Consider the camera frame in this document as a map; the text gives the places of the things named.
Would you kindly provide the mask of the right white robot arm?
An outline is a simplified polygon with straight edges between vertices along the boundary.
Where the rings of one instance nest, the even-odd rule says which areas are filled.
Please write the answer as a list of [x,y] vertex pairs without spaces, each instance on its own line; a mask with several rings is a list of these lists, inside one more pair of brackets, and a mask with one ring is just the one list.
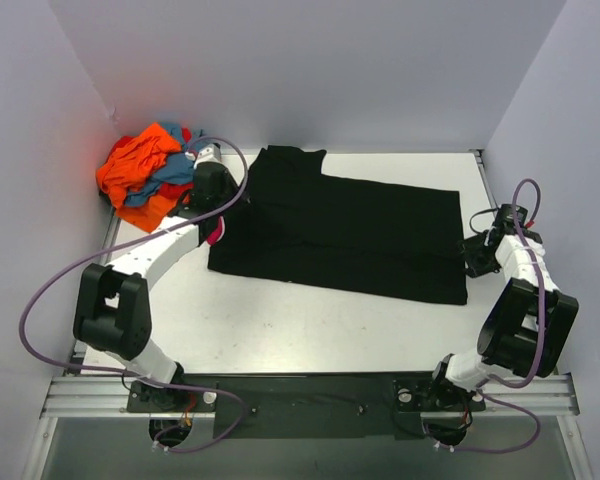
[[489,381],[522,388],[553,373],[579,310],[544,262],[541,236],[523,207],[494,208],[491,227],[460,244],[471,278],[502,273],[506,285],[478,335],[477,346],[449,354],[434,370],[426,396],[438,409],[468,399]]

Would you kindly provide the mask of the black t shirt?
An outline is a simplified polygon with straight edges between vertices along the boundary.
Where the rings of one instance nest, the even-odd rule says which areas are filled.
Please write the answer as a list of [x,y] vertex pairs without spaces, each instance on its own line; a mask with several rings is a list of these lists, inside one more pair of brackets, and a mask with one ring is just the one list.
[[442,305],[468,301],[460,195],[322,173],[324,150],[268,146],[224,216],[218,273]]

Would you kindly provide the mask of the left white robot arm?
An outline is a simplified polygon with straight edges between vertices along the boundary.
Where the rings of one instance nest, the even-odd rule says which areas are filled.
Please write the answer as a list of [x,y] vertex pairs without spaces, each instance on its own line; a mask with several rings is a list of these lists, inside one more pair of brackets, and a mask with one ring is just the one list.
[[193,188],[148,240],[107,265],[91,264],[81,276],[74,337],[120,362],[152,384],[150,400],[164,412],[179,409],[186,388],[175,380],[181,366],[152,340],[150,291],[183,256],[225,233],[226,204],[246,201],[229,169],[218,159],[194,163]]

